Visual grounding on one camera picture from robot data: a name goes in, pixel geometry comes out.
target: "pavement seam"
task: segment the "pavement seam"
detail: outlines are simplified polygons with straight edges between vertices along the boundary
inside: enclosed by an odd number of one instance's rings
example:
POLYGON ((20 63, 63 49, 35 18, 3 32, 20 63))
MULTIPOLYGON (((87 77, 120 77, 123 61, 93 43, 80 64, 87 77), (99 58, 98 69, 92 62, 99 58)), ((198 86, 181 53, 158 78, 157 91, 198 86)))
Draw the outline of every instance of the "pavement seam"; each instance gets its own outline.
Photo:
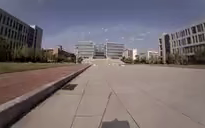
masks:
POLYGON ((148 92, 146 92, 146 91, 143 90, 142 88, 140 88, 140 90, 141 90, 142 93, 144 93, 145 95, 147 95, 147 96, 149 96, 150 98, 154 99, 156 102, 161 103, 162 105, 164 105, 164 106, 166 106, 167 108, 169 108, 169 109, 175 111, 176 113, 180 113, 181 115, 183 115, 183 116, 189 118, 192 122, 194 122, 194 123, 196 123, 196 124, 198 124, 198 125, 201 125, 201 126, 205 127, 204 124, 202 124, 202 123, 200 123, 200 122, 198 122, 198 121, 193 120, 190 116, 188 116, 188 115, 185 114, 185 113, 179 112, 177 109, 175 109, 175 108, 173 108, 173 107, 167 105, 167 104, 164 103, 162 100, 160 100, 160 99, 158 99, 158 98, 156 98, 156 97, 150 95, 148 92))
POLYGON ((121 99, 118 97, 117 93, 114 91, 114 89, 111 87, 111 85, 109 84, 109 82, 106 80, 108 86, 111 88, 112 92, 114 93, 114 95, 117 97, 117 99, 119 100, 119 102, 121 103, 121 105, 123 106, 123 108, 125 109, 125 111, 129 114, 129 116, 132 118, 132 120, 135 122, 135 124, 137 125, 138 128, 140 128, 140 125, 136 122, 136 120, 133 118, 133 116, 131 115, 131 113, 128 111, 128 109, 124 106, 124 104, 122 103, 121 99))
POLYGON ((85 89, 86 89, 86 87, 87 87, 88 84, 89 84, 89 80, 87 81, 86 86, 85 86, 85 88, 84 88, 84 90, 83 90, 83 94, 82 94, 81 99, 80 99, 80 101, 79 101, 79 104, 78 104, 78 106, 77 106, 77 108, 76 108, 75 115, 73 116, 73 119, 72 119, 72 123, 71 123, 70 128, 73 127, 75 118, 77 117, 77 111, 78 111, 78 109, 79 109, 79 106, 80 106, 81 101, 82 101, 82 99, 83 99, 83 96, 84 96, 84 94, 85 94, 85 89))
POLYGON ((105 110, 104 110, 104 112, 103 112, 103 115, 102 115, 102 117, 101 117, 100 124, 99 124, 99 127, 98 127, 98 128, 100 128, 101 125, 102 125, 102 122, 103 122, 103 119, 104 119, 104 115, 105 115, 105 113, 106 113, 106 111, 107 111, 107 106, 108 106, 108 104, 109 104, 109 102, 110 102, 110 99, 111 99, 111 95, 112 95, 112 92, 110 92, 110 94, 109 94, 109 96, 108 96, 107 104, 106 104, 105 110))

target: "office building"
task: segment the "office building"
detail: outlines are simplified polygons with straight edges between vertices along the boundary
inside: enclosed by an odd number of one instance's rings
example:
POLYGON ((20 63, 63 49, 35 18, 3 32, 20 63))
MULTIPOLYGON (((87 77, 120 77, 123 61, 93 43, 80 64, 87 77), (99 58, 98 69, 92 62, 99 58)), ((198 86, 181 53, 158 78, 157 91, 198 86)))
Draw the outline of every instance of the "office building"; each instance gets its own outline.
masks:
POLYGON ((42 42, 42 36, 43 36, 43 29, 36 25, 31 26, 33 31, 33 42, 34 42, 34 48, 40 49, 41 48, 41 42, 42 42))
POLYGON ((147 51, 146 52, 146 60, 150 60, 150 59, 154 59, 154 58, 158 58, 159 57, 159 53, 157 51, 147 51))
POLYGON ((170 34, 171 53, 193 56, 205 50, 205 21, 170 34))
POLYGON ((10 43, 15 49, 27 45, 41 48, 43 30, 40 27, 31 27, 22 20, 14 17, 0 8, 0 37, 10 43))
POLYGON ((93 59, 95 53, 95 45, 92 41, 79 41, 75 46, 77 57, 84 59, 93 59))
POLYGON ((133 60, 136 60, 136 55, 138 55, 137 49, 125 49, 123 52, 125 58, 131 58, 133 60))
POLYGON ((163 33, 159 38, 159 56, 162 63, 166 63, 167 57, 170 54, 170 36, 163 33))
POLYGON ((120 59, 124 52, 124 44, 118 44, 113 42, 106 43, 106 56, 110 59, 120 59))
POLYGON ((96 44, 94 58, 103 59, 106 58, 106 45, 96 44))

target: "concrete pavement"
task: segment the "concrete pavement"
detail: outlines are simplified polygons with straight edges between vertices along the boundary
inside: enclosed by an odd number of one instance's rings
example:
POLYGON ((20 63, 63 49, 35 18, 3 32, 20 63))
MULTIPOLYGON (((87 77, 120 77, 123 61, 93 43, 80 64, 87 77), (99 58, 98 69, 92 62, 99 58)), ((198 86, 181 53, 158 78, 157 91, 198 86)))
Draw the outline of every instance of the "concrete pavement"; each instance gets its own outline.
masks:
POLYGON ((205 128, 205 70, 95 66, 13 128, 205 128))

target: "curb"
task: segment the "curb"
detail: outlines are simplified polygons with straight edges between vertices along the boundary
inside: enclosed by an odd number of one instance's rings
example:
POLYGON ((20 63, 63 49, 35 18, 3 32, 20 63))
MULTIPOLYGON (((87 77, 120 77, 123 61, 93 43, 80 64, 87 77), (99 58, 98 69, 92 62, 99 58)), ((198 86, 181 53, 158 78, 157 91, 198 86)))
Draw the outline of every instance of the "curb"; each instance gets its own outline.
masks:
POLYGON ((9 127, 91 65, 0 105, 0 128, 9 127))

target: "grass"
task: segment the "grass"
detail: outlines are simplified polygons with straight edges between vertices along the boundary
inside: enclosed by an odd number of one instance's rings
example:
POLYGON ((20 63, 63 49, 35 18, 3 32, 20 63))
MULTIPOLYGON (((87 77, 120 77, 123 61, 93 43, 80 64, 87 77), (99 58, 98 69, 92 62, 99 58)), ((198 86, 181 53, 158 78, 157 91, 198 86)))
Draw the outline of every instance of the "grass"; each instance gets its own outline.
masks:
POLYGON ((10 72, 21 72, 52 67, 70 66, 73 63, 8 63, 0 62, 0 74, 10 72))

